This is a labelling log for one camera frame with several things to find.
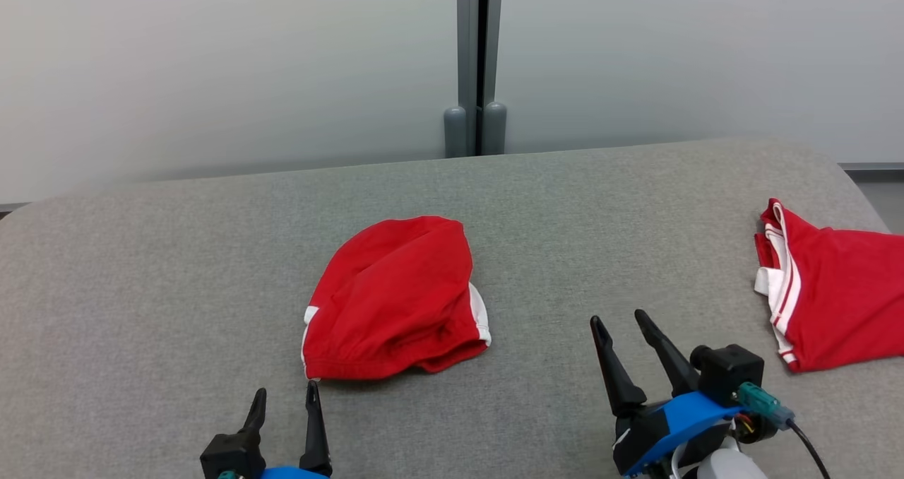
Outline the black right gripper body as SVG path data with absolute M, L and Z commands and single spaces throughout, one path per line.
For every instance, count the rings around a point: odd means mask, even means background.
M 620 475 L 671 475 L 664 464 L 672 449 L 667 405 L 661 401 L 617 418 L 612 457 Z

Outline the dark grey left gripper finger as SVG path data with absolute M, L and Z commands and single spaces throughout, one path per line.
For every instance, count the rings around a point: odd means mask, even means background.
M 252 437 L 261 438 L 261 430 L 266 421 L 267 398 L 266 388 L 258 389 L 253 396 L 251 407 L 243 424 L 243 434 L 249 439 Z
M 309 380 L 307 383 L 304 407 L 307 411 L 307 433 L 304 442 L 304 453 L 300 457 L 298 467 L 303 471 L 330 477 L 333 473 L 331 454 L 328 446 L 325 418 L 321 404 L 319 383 Z

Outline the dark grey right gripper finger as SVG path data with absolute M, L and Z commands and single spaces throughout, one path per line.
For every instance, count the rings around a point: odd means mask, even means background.
M 690 360 L 678 350 L 646 311 L 636 309 L 635 319 L 646 343 L 658 354 L 658 359 L 672 386 L 672 398 L 697 390 L 700 376 L 692 367 Z
M 612 414 L 614 417 L 633 417 L 645 407 L 646 393 L 633 383 L 624 369 L 614 352 L 613 338 L 597 315 L 590 318 L 590 330 Z

